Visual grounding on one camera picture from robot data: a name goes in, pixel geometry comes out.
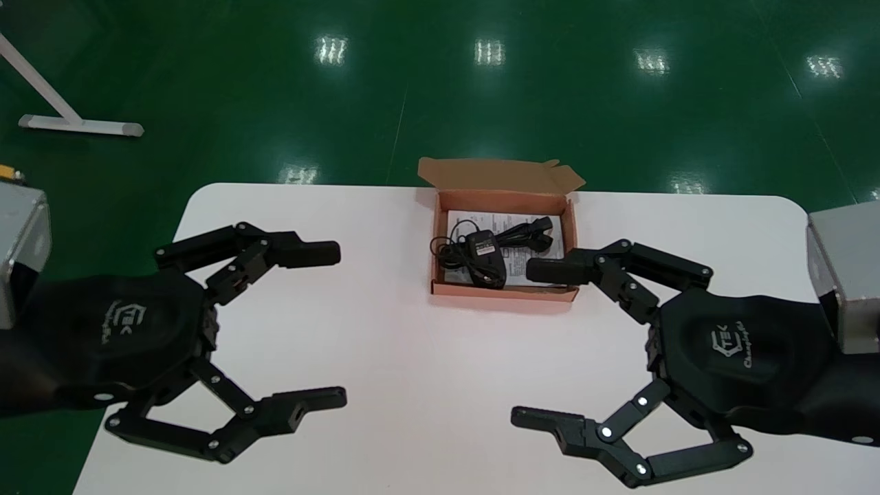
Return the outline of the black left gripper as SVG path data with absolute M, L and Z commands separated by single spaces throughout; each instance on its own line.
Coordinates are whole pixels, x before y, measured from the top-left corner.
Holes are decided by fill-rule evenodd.
M 343 408 L 346 389 L 328 386 L 255 401 L 207 357 L 216 348 L 217 311 L 273 267 L 333 266 L 335 241 L 307 242 L 294 231 L 251 223 L 161 245 L 160 272 L 40 282 L 12 328 L 2 331 L 2 417 L 96 410 L 119 402 L 104 429 L 146 448 L 229 464 L 265 437 L 292 435 L 307 413 Z M 206 281 L 182 274 L 225 262 Z M 232 412 L 214 432 L 149 419 L 150 410 L 200 382 Z

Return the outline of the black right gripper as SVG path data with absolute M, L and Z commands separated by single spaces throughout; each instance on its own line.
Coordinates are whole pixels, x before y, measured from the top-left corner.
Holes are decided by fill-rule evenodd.
M 878 356 L 840 351 L 820 304 L 717 296 L 704 291 L 713 275 L 706 265 L 628 239 L 528 260 L 532 282 L 592 284 L 635 322 L 651 323 L 648 370 L 659 379 L 603 422 L 516 406 L 510 423 L 550 433 L 563 455 L 597 461 L 630 489 L 744 463 L 751 444 L 731 426 L 877 447 Z M 636 278 L 682 294 L 659 308 Z M 625 436 L 663 402 L 705 427 L 711 443 L 649 457 L 630 448 Z

